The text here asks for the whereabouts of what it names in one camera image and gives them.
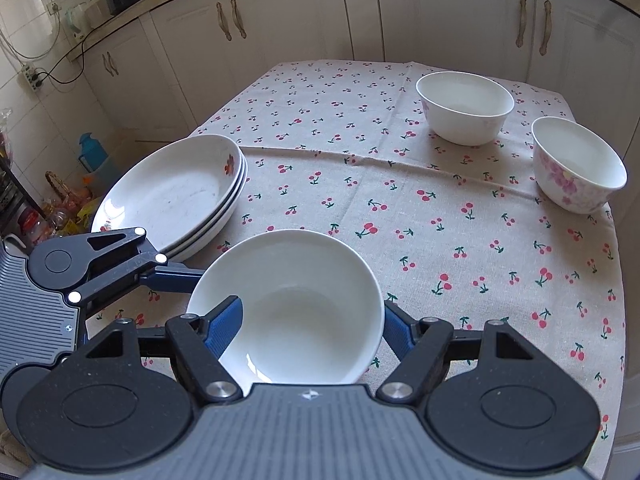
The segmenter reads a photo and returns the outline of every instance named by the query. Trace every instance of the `tablecloth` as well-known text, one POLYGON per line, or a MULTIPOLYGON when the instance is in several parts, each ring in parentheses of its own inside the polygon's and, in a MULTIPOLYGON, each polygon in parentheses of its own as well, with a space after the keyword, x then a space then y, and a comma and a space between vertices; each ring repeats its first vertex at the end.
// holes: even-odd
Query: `tablecloth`
MULTIPOLYGON (((559 94, 496 79, 514 111, 495 142, 457 146, 430 132, 415 91, 437 70, 321 60, 263 75, 192 134, 229 136, 249 171, 231 220, 187 264, 206 267, 264 231, 311 229, 358 251, 385 299, 415 318, 469 330, 507 320, 596 399, 602 426, 586 468, 601 478, 625 359, 616 233, 608 206, 581 216, 548 200, 531 160, 533 120, 573 119, 571 110, 559 94)), ((121 316, 162 325, 187 302, 139 288, 88 327, 94 334, 121 316)), ((375 389, 397 363, 383 341, 362 380, 375 389)), ((168 372, 166 362, 144 364, 168 372)))

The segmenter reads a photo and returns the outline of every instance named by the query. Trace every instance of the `stack of plates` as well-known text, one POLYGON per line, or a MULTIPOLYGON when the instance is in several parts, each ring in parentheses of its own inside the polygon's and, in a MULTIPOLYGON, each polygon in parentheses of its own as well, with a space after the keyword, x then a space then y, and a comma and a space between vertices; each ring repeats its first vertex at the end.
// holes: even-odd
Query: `stack of plates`
POLYGON ((131 168, 102 200, 92 232, 143 227, 161 253, 181 262, 220 232, 238 205, 247 163, 228 137, 187 137, 131 168))

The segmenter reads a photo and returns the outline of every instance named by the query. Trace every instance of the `power strip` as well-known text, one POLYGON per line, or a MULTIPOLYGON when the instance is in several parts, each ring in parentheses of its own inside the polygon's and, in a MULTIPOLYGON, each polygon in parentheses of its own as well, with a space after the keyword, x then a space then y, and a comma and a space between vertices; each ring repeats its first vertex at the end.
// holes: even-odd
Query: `power strip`
POLYGON ((40 75, 36 72, 35 67, 30 63, 25 63, 20 69, 20 73, 24 76, 27 83, 34 92, 37 92, 42 86, 40 75))

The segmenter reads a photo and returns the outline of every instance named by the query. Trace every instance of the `white bowl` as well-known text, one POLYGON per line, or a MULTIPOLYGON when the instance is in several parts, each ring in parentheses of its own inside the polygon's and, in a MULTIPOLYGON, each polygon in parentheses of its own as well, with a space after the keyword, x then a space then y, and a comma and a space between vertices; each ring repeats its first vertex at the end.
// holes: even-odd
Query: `white bowl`
POLYGON ((514 106, 503 86, 466 72, 433 72, 418 79, 415 89, 430 128, 463 146, 494 140, 514 106))
POLYGON ((228 137, 200 135, 157 150, 111 188, 92 232, 143 227, 161 252, 191 237, 228 198, 242 153, 228 137))
POLYGON ((245 394, 253 383, 348 384, 380 345, 384 303, 365 261, 307 230, 257 235, 206 270, 187 312, 206 314, 229 295, 242 327, 220 362, 245 394))
POLYGON ((588 214, 625 186, 618 154, 599 136, 560 117, 540 117, 531 125, 536 141, 533 171, 542 191, 560 207, 588 214))
POLYGON ((211 243, 213 238, 222 231, 222 228, 229 222, 231 215, 238 207, 238 202, 240 202, 240 196, 242 195, 242 190, 244 189, 244 184, 246 183, 246 175, 248 173, 248 165, 246 163, 246 159, 244 155, 242 156, 242 171, 240 174, 240 178, 236 184, 236 187, 232 191, 231 197, 229 197, 228 201, 225 202, 217 212, 217 214, 209 221, 207 224, 196 232, 193 237, 189 238, 186 242, 181 245, 173 248, 170 251, 167 251, 165 254, 172 262, 183 262, 188 258, 191 258, 194 254, 203 250, 207 245, 211 243))

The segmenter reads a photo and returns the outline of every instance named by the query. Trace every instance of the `gray ribbed panel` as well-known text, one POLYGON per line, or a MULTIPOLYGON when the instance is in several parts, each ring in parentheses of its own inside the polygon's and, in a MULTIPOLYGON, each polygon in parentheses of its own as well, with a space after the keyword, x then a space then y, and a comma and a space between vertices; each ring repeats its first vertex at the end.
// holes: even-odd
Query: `gray ribbed panel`
MULTIPOLYGON (((413 412, 383 406, 364 386, 258 384, 235 405, 210 406, 162 458, 109 475, 38 466, 25 480, 504 480, 444 453, 413 412)), ((588 480, 581 469, 554 480, 588 480)))
POLYGON ((16 365, 50 365, 76 349, 78 310, 61 294, 33 285, 26 263, 7 254, 0 241, 0 384, 16 365))

